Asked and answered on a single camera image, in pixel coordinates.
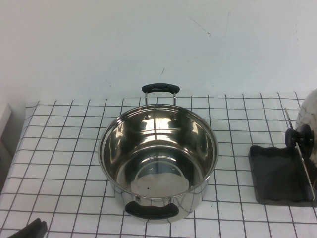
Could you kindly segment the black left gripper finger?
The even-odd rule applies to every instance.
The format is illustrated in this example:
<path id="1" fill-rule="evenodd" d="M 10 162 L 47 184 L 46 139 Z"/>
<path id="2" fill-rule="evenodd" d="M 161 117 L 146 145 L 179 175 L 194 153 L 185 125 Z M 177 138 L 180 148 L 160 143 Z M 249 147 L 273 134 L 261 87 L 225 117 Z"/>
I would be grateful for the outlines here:
<path id="1" fill-rule="evenodd" d="M 44 238 L 47 230 L 48 230 L 48 226 L 47 226 L 46 221 L 42 221 L 40 228 L 39 228 L 39 238 Z"/>
<path id="2" fill-rule="evenodd" d="M 40 224 L 41 224 L 41 219 L 36 218 L 34 221 L 29 223 L 26 227 L 24 227 L 20 231 L 19 237 L 20 238 L 28 238 L 30 235 L 32 235 L 40 227 Z"/>

